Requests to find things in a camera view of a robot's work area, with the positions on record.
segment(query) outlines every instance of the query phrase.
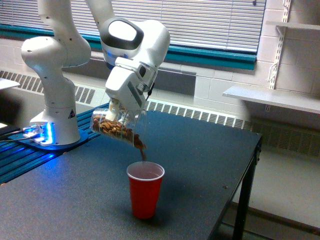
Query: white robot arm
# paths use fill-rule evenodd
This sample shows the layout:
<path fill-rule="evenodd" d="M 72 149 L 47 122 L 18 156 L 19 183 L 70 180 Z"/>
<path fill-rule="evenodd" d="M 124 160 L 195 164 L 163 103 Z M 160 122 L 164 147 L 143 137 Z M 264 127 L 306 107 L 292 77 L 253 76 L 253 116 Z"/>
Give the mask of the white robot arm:
<path fill-rule="evenodd" d="M 166 27 L 156 20 L 129 21 L 115 17 L 111 0 L 86 0 L 98 27 L 104 60 L 112 67 L 105 84 L 111 98 L 107 118 L 121 108 L 139 113 L 170 44 Z"/>
<path fill-rule="evenodd" d="M 34 37 L 21 48 L 24 62 L 39 75 L 44 88 L 44 111 L 30 124 L 47 126 L 46 133 L 33 140 L 43 146 L 68 145 L 77 142 L 80 135 L 75 85 L 63 76 L 62 68 L 87 63 L 91 48 L 74 25 L 70 0 L 38 0 L 38 12 L 52 27 L 54 37 Z"/>

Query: table leg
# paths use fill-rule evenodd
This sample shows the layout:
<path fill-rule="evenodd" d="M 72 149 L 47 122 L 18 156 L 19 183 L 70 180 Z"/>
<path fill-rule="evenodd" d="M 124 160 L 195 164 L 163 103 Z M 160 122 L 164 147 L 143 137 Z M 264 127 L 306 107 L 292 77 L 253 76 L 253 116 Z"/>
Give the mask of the table leg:
<path fill-rule="evenodd" d="M 236 211 L 232 240 L 241 240 L 244 233 L 246 216 L 247 216 L 247 211 L 249 207 L 249 199 L 250 199 L 250 194 L 251 194 L 251 189 L 254 181 L 255 169 L 257 164 L 257 153 L 255 153 L 255 156 L 253 158 L 254 159 L 251 162 L 250 167 L 242 180 L 242 186 L 241 186 L 241 192 L 239 197 L 239 204 Z"/>

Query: red plastic cup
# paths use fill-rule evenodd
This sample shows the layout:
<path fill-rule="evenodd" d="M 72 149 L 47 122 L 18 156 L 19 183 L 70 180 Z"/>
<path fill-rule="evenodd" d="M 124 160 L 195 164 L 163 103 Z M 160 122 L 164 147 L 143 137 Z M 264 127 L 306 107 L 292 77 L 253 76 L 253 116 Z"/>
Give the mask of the red plastic cup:
<path fill-rule="evenodd" d="M 128 166 L 126 173 L 133 215 L 138 219 L 151 218 L 156 213 L 164 168 L 154 162 L 137 161 Z"/>

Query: white shelf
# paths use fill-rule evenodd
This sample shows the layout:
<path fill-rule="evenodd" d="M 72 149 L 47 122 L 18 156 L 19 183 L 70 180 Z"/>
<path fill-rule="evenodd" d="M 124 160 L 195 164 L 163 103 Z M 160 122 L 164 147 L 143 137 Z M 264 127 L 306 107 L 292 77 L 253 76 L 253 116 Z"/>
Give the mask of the white shelf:
<path fill-rule="evenodd" d="M 319 30 L 320 31 L 320 25 L 310 25 L 310 24 L 281 22 L 281 21 L 266 21 L 266 24 L 290 28 L 290 29 L 305 29 L 305 30 Z"/>
<path fill-rule="evenodd" d="M 302 93 L 271 90 L 258 86 L 232 86 L 223 96 L 260 104 L 320 114 L 320 97 Z"/>
<path fill-rule="evenodd" d="M 0 77 L 0 90 L 9 89 L 20 86 L 16 81 L 7 80 Z"/>

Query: window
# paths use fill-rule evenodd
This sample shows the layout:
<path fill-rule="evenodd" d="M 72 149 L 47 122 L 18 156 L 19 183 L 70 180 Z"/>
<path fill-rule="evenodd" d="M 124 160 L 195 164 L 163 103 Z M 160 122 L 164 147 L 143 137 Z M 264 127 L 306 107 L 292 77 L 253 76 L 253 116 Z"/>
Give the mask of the window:
<path fill-rule="evenodd" d="M 40 20 L 37 4 L 0 0 L 0 24 L 50 29 Z M 266 0 L 113 0 L 112 5 L 118 17 L 161 21 L 172 45 L 256 53 Z M 97 35 L 85 0 L 71 0 L 71 6 L 79 32 Z"/>

